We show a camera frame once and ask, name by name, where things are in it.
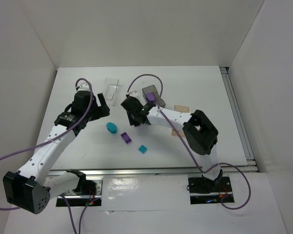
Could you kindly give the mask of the purple oval lego piece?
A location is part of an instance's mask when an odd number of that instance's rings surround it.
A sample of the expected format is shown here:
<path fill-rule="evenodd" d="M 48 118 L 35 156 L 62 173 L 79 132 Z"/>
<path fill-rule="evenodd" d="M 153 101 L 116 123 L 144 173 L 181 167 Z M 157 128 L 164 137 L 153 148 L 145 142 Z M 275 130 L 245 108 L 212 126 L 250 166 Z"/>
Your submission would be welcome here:
<path fill-rule="evenodd" d="M 155 103 L 156 102 L 156 97 L 153 93 L 147 93 L 146 94 L 146 100 L 147 102 L 150 102 L 150 103 Z"/>

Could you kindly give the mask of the purple lego brick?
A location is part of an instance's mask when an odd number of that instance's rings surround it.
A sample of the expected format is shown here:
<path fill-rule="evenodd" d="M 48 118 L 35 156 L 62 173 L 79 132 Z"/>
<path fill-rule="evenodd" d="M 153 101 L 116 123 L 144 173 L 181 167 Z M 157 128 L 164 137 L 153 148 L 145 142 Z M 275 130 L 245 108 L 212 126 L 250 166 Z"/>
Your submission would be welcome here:
<path fill-rule="evenodd" d="M 123 132 L 121 134 L 121 138 L 126 143 L 126 145 L 128 145 L 128 144 L 130 144 L 132 142 L 132 139 L 130 138 L 130 136 L 126 132 Z"/>

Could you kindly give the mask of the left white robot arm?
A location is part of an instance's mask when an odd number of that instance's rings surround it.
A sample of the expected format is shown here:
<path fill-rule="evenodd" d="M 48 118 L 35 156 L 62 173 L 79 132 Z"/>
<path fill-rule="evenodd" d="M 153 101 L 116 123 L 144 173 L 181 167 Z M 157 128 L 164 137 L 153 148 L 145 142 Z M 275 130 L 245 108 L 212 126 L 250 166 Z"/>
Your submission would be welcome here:
<path fill-rule="evenodd" d="M 89 81 L 83 79 L 75 88 L 74 100 L 58 115 L 45 142 L 16 172 L 8 171 L 3 177 L 8 203 L 37 215 L 50 199 L 67 191 L 94 196 L 96 183 L 81 171 L 69 169 L 62 175 L 47 177 L 62 152 L 90 121 L 109 116 L 103 94 L 94 95 Z"/>

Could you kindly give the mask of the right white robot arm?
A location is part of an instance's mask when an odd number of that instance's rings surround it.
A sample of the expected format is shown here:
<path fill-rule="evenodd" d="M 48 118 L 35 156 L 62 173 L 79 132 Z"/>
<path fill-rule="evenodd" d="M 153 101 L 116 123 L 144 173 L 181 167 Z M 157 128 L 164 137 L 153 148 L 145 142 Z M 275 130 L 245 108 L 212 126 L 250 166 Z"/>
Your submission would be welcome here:
<path fill-rule="evenodd" d="M 126 95 L 121 106 L 127 113 L 130 125 L 159 125 L 173 129 L 203 177 L 212 182 L 220 180 L 222 170 L 215 150 L 218 130 L 204 112 L 177 112 L 163 108 L 155 101 L 143 105 L 131 95 Z"/>

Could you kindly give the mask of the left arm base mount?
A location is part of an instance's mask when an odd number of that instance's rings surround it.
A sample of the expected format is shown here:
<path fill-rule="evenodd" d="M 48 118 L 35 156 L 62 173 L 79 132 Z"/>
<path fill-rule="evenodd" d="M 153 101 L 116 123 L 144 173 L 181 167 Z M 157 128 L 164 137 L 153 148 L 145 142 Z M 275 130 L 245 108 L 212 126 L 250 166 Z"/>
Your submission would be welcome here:
<path fill-rule="evenodd" d="M 63 196 L 71 207 L 99 207 L 102 205 L 102 191 L 103 180 L 95 178 L 86 183 L 82 192 L 67 191 Z"/>

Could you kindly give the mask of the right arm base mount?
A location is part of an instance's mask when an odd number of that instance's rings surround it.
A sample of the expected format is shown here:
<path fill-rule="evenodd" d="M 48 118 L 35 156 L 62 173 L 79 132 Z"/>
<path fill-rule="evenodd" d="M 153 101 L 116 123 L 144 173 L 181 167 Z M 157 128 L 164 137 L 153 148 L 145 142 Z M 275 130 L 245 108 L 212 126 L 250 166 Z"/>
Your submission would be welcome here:
<path fill-rule="evenodd" d="M 216 187 L 208 187 L 202 177 L 188 178 L 186 189 L 190 193 L 190 204 L 234 203 L 231 181 L 228 176 L 222 177 Z"/>

